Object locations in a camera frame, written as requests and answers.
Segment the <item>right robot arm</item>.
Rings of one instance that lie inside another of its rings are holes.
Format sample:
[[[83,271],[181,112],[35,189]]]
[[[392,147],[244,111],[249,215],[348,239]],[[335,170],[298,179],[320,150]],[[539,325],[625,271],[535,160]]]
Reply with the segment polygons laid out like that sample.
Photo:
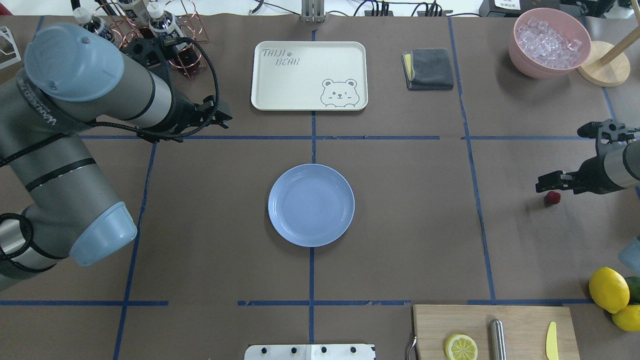
[[[586,159],[578,170],[552,171],[537,178],[535,191],[572,191],[574,194],[605,195],[623,191],[640,182],[639,142],[598,143],[596,155]]]

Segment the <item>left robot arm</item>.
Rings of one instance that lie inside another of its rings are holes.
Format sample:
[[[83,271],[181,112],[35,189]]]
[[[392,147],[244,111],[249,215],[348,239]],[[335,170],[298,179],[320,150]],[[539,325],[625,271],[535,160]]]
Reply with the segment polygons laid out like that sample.
[[[201,104],[172,84],[169,58],[190,38],[136,38],[119,50],[72,23],[34,35],[23,68],[1,85],[1,165],[32,205],[1,215],[1,289],[66,258],[87,267],[130,244],[138,228],[80,134],[98,127],[144,141],[182,142],[210,125],[227,128],[230,105]]]

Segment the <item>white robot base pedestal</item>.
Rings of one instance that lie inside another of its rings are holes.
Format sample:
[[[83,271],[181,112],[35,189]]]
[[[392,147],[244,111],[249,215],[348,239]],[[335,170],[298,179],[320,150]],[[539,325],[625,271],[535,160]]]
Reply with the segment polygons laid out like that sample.
[[[375,360],[375,346],[354,344],[256,344],[249,346],[245,360]]]

